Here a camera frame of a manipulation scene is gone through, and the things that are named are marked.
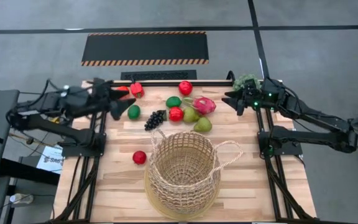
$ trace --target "gray floor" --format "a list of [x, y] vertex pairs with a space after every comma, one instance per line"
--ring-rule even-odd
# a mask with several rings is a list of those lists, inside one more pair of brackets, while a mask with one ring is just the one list
[[[358, 1], [254, 2], [260, 26], [358, 25]], [[247, 1], [241, 0], [0, 0], [0, 30], [251, 24]], [[140, 70], [197, 69], [200, 79], [222, 79], [228, 70], [262, 77], [252, 31], [208, 32], [209, 64], [186, 66], [81, 67], [86, 36], [0, 34], [0, 90], [40, 91], [47, 78], [74, 85]], [[263, 31], [262, 40], [272, 78], [284, 80], [311, 107], [342, 118], [357, 116], [358, 30]], [[318, 216], [358, 223], [358, 151], [343, 154], [308, 145], [303, 151]], [[30, 153], [9, 141], [4, 157], [17, 160]], [[47, 204], [18, 208], [13, 223], [43, 222], [50, 211]]]

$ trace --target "black mat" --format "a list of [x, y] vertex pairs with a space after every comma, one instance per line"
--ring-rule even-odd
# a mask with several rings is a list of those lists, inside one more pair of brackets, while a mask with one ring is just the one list
[[196, 70], [121, 72], [121, 80], [196, 80]]
[[82, 66], [199, 65], [209, 63], [206, 32], [90, 34]]

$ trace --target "green pear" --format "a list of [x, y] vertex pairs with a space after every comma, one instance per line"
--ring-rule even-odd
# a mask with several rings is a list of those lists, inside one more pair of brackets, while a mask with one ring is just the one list
[[183, 121], [191, 123], [199, 120], [199, 116], [196, 110], [192, 107], [187, 107], [183, 110]]
[[212, 124], [211, 122], [209, 121], [208, 118], [200, 118], [196, 125], [194, 125], [194, 130], [196, 132], [208, 132], [212, 129]]

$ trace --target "wooden tabletop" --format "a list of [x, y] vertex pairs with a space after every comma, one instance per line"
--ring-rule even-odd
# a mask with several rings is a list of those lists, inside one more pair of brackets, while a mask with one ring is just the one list
[[[170, 96], [179, 96], [177, 87], [145, 87], [145, 96], [136, 101], [141, 108], [138, 121], [128, 119], [126, 112], [119, 121], [108, 116], [106, 150], [100, 160], [96, 191], [93, 202], [91, 222], [172, 222], [159, 214], [149, 204], [144, 190], [145, 166], [132, 161], [132, 154], [138, 150], [151, 154], [150, 132], [144, 131], [144, 124], [153, 111], [165, 110], [165, 100]], [[213, 144], [227, 140], [237, 141], [244, 155], [221, 171], [221, 190], [213, 206], [194, 221], [205, 222], [251, 222], [274, 221], [272, 199], [265, 162], [259, 158], [259, 146], [256, 133], [258, 123], [256, 113], [246, 109], [242, 116], [221, 101], [224, 92], [231, 87], [194, 87], [192, 95], [203, 95], [216, 103], [215, 112], [208, 115], [213, 124], [211, 132], [205, 134]], [[293, 123], [279, 114], [273, 114], [275, 125], [292, 128]], [[194, 124], [164, 122], [161, 130], [170, 135], [180, 131], [189, 131]], [[89, 120], [76, 119], [74, 128], [89, 127]], [[230, 161], [238, 154], [235, 146], [227, 145], [218, 149], [221, 163]], [[60, 214], [67, 204], [73, 169], [77, 158], [65, 159], [55, 198], [55, 212]], [[282, 156], [285, 177], [289, 191], [305, 209], [315, 216], [305, 168], [294, 156]], [[78, 166], [73, 194], [78, 188], [81, 165]], [[282, 216], [285, 216], [283, 199], [277, 189]], [[87, 192], [81, 204], [80, 218], [85, 215]]]

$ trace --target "woven basket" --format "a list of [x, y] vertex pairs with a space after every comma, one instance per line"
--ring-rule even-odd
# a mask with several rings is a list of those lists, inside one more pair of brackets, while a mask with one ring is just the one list
[[[156, 131], [163, 136], [158, 144]], [[223, 144], [235, 144], [240, 153], [220, 165], [216, 149]], [[214, 147], [209, 139], [195, 132], [166, 137], [159, 129], [152, 132], [152, 146], [145, 172], [146, 194], [154, 208], [176, 220], [192, 219], [207, 211], [219, 193], [220, 170], [243, 153], [234, 141]]]

